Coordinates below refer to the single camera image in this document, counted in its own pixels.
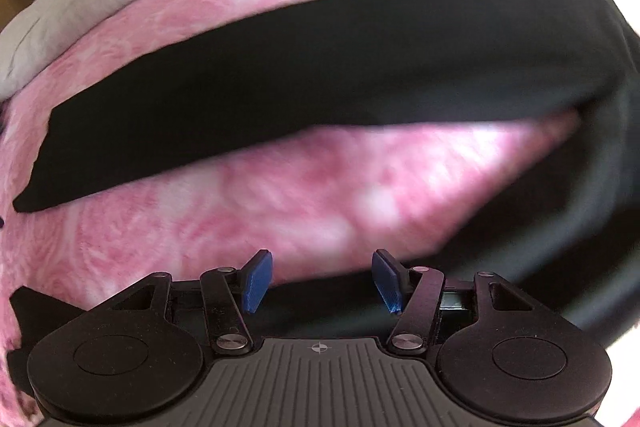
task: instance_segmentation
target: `pink tie-dye fabric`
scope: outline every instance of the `pink tie-dye fabric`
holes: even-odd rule
[[[624,427],[640,427],[640,409],[638,409],[636,413],[629,418]]]
[[[20,285],[89,308],[151,271],[175,279],[274,253],[275,280],[436,250],[481,204],[574,130],[541,121],[315,128],[36,214],[16,214],[50,110],[142,54],[303,0],[137,0],[94,28],[10,103],[0,137],[0,425],[38,419],[12,387]]]

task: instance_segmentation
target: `bed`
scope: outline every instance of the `bed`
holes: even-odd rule
[[[14,209],[53,108],[139,57],[308,1],[37,0],[3,31],[3,355],[19,345],[8,299],[21,285],[88,309],[150,272],[195,279],[212,266],[239,266],[260,248],[274,253],[277,284],[357,273],[380,247],[405,261],[432,255],[580,128],[572,109],[513,121],[316,126],[46,210]],[[640,31],[637,0],[614,1]],[[623,271],[634,272],[637,251],[625,255]],[[505,275],[534,285],[531,272]],[[636,283],[625,282],[631,304]],[[638,354],[630,357],[625,363],[638,367]],[[0,425],[39,419],[11,385],[4,360],[0,397]],[[639,407],[637,393],[615,411],[605,404],[601,422],[621,426]]]

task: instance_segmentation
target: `metal screw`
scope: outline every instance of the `metal screw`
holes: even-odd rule
[[[411,333],[401,333],[391,339],[391,343],[402,350],[418,349],[422,347],[422,339]]]
[[[226,335],[218,337],[218,339],[216,340],[216,344],[218,344],[218,347],[227,349],[228,351],[242,349],[248,343],[249,340],[246,336],[238,335],[237,333],[228,333]]]

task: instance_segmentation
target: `pink blanket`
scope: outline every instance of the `pink blanket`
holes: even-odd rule
[[[19,343],[20,285],[89,308],[152,271],[193,279],[274,253],[276,282],[366,267],[370,252],[436,250],[566,139],[544,121],[315,128],[36,214],[16,214],[50,110],[134,58],[303,0],[137,0],[94,28],[10,103],[0,137],[0,363]],[[0,425],[38,419],[0,367]]]
[[[629,418],[624,427],[640,427],[640,409],[638,409],[636,413]]]

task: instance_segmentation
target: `white wall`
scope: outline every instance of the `white wall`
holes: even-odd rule
[[[18,10],[19,6],[16,0],[0,0],[0,30],[14,18]]]

